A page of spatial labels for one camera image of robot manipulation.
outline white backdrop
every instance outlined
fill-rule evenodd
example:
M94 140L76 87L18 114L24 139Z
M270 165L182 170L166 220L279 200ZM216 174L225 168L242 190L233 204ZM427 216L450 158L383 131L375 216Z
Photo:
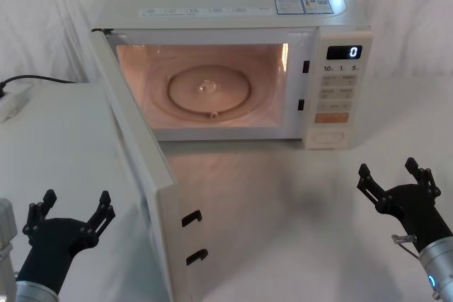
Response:
M88 34L103 0L0 0L0 79L95 78ZM375 33L369 76L453 76L453 0L358 0Z

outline orange button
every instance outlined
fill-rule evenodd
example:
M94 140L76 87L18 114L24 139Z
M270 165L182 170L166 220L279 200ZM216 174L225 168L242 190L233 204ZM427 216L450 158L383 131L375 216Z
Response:
M349 113L317 113L314 119L315 123L346 123L349 119Z

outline blue indicator light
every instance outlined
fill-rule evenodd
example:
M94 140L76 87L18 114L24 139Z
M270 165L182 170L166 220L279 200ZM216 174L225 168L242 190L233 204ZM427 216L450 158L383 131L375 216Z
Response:
M434 280L434 277L432 277L431 275L429 275L429 276L428 276L428 279L430 280L430 283L431 283L431 285L432 285L433 287L436 286L436 282L435 282L435 280Z

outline label sticker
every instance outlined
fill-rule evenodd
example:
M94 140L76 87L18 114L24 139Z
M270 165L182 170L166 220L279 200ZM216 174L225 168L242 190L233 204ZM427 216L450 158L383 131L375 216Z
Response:
M302 0L275 0L277 14L305 14Z
M302 0L306 14L333 14L328 0Z
M271 7L209 7L209 8L143 8L142 18L156 16L222 17L222 16L273 16Z

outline power strip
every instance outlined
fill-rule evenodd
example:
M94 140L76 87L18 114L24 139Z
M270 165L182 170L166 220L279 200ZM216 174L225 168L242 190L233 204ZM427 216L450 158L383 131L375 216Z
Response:
M14 117L28 102L28 90L31 84L16 86L14 91L5 92L0 98L0 122Z

